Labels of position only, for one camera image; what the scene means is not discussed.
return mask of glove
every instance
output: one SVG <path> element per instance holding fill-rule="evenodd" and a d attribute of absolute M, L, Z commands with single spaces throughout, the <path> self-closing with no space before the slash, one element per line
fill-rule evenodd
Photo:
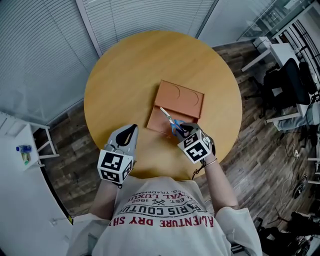
<path fill-rule="evenodd" d="M 214 156 L 216 156 L 216 147 L 215 147 L 215 142 L 214 140 L 207 135 L 197 123 L 194 122 L 185 122 L 185 123 L 181 123 L 180 127 L 183 129 L 183 131 L 177 129 L 177 138 L 179 140 L 179 142 L 184 141 L 186 138 L 188 138 L 190 135 L 196 133 L 198 130 L 201 130 L 202 133 L 209 138 L 211 146 L 212 146 L 212 153 Z"/>

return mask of bottle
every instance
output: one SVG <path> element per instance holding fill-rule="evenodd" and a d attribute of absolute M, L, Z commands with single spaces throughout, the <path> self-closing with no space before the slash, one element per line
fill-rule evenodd
<path fill-rule="evenodd" d="M 15 149 L 20 153 L 30 153 L 32 150 L 30 145 L 19 145 Z"/>

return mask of scissor blade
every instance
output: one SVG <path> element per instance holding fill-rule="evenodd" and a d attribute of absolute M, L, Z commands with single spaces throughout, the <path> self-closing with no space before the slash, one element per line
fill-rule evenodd
<path fill-rule="evenodd" d="M 166 118 L 169 119 L 169 122 L 170 122 L 171 124 L 174 124 L 174 121 L 172 120 L 171 115 L 169 115 L 169 113 L 168 113 L 167 111 L 165 111 L 162 107 L 160 107 L 160 109 L 161 109 L 161 111 L 165 114 Z"/>

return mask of scissors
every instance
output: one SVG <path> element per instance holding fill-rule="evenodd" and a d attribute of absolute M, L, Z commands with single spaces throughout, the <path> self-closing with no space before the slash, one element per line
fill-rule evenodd
<path fill-rule="evenodd" d="M 181 131 L 179 132 L 180 134 L 184 133 L 185 130 L 180 126 L 180 124 L 183 124 L 185 123 L 185 121 L 182 121 L 182 120 L 176 120 L 176 119 L 173 119 L 171 117 L 171 115 L 169 115 L 169 113 L 167 111 L 165 111 L 162 107 L 160 107 L 161 111 L 164 113 L 164 115 L 166 116 L 166 118 L 169 119 L 169 122 L 170 122 L 170 126 L 171 126 L 171 132 L 174 136 L 177 136 L 176 134 L 176 131 Z"/>

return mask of wooden floor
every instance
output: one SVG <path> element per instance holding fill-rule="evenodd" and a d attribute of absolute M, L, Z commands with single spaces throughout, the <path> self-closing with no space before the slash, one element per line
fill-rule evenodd
<path fill-rule="evenodd" d="M 241 67 L 254 59 L 259 53 L 250 42 L 241 42 L 214 48 L 231 68 L 239 84 L 242 96 L 242 124 L 232 150 L 221 161 L 221 166 L 237 194 L 240 206 L 248 207 L 253 219 L 264 219 L 264 225 L 276 220 L 275 207 L 283 218 L 290 218 L 292 211 L 307 212 L 312 198 L 309 186 L 298 199 L 293 199 L 292 188 L 297 175 L 311 174 L 312 163 L 307 161 L 311 154 L 310 146 L 301 148 L 298 133 L 288 133 L 282 140 L 288 153 L 295 145 L 300 153 L 299 160 L 287 157 L 285 147 L 277 146 L 276 140 L 281 132 L 272 125 L 265 125 L 259 119 L 261 99 L 244 100 L 244 96 L 256 92 L 248 78 L 255 75 L 262 80 L 272 62 L 258 63 L 255 68 L 242 73 Z M 95 146 L 86 126 L 83 104 L 61 116 L 50 130 L 52 140 L 60 157 L 46 159 L 45 170 L 60 200 L 73 217 L 88 211 L 100 178 L 97 172 L 99 150 Z M 40 142 L 44 134 L 39 133 Z M 212 211 L 206 177 L 196 178 L 207 207 Z M 285 222 L 276 221 L 271 226 L 283 228 Z"/>

